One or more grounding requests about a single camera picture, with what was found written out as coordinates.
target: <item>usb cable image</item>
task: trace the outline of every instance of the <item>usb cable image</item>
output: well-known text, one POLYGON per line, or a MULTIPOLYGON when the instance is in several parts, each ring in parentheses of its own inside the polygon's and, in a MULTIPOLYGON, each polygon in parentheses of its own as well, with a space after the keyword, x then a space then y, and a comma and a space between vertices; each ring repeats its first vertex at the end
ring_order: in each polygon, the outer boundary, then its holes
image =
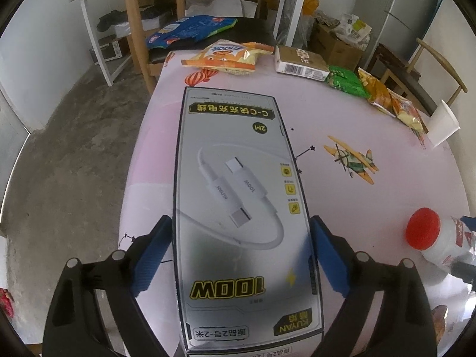
MULTIPOLYGON (((202 150, 203 148, 198 151, 197 159, 200 172, 208 183, 206 188, 212 195, 213 199, 217 201, 217 203, 221 205, 223 209, 227 212, 232 222, 238 229, 242 225, 251 221, 251 215, 244 208, 243 202, 241 201, 240 197, 233 190, 232 186, 230 186, 229 182, 225 179, 225 177, 218 177, 213 168, 210 166, 210 164, 204 160, 202 150)), ((182 211, 179 211, 180 216, 182 216, 190 223, 196 225, 199 229, 201 229, 208 235, 229 244, 237 245, 242 248, 259 250, 272 249, 277 247, 283 241, 284 227, 278 217, 278 212, 276 208, 266 196, 267 191, 265 187, 260 183, 260 181, 256 178, 256 176, 249 168, 241 164, 238 158, 234 157, 233 159, 227 161, 225 165, 232 172, 234 180, 247 192, 250 197, 259 200, 262 203, 263 208, 265 208, 268 214, 273 218, 277 229, 276 237, 272 241, 266 243, 255 243, 238 240, 232 235, 227 235, 225 233, 207 227, 206 225, 196 221, 195 219, 188 216, 182 211)))

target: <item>red bottle lid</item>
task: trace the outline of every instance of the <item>red bottle lid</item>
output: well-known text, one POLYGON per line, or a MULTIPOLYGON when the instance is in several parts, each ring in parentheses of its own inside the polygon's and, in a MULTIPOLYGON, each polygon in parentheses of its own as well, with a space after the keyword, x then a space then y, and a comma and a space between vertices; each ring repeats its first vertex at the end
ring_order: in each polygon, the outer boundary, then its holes
POLYGON ((430 248, 440 234, 440 218, 430 208, 420 208, 413 213, 406 226, 408 244, 420 251, 430 248))

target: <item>bottle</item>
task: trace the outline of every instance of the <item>bottle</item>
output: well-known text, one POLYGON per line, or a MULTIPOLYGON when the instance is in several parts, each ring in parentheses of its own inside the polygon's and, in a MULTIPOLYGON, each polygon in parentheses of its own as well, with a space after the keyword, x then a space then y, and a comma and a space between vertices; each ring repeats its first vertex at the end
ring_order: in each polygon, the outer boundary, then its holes
POLYGON ((406 226, 405 238, 426 260, 450 273, 455 261, 475 261, 476 235, 454 217, 442 217, 430 208, 420 208, 406 226))

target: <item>paper cup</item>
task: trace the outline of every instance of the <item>paper cup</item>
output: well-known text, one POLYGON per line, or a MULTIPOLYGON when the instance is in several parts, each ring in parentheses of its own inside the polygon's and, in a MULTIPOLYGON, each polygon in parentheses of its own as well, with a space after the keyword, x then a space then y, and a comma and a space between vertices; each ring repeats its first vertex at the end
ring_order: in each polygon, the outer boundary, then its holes
POLYGON ((428 139, 434 146, 438 146, 460 129, 460 126, 449 106, 442 100, 428 121, 427 129, 428 139))

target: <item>concrete floor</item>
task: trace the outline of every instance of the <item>concrete floor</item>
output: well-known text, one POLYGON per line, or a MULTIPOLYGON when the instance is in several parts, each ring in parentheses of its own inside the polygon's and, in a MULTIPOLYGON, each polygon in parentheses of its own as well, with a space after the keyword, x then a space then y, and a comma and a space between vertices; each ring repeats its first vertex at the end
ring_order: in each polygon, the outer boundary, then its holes
MULTIPOLYGON (((42 341, 49 303, 65 262, 93 262, 117 249, 129 161, 149 101, 129 65, 113 87, 93 66, 30 136, 17 163, 2 230, 9 238, 8 283, 14 326, 26 343, 42 341)), ((106 328, 121 341, 110 313, 106 328)))

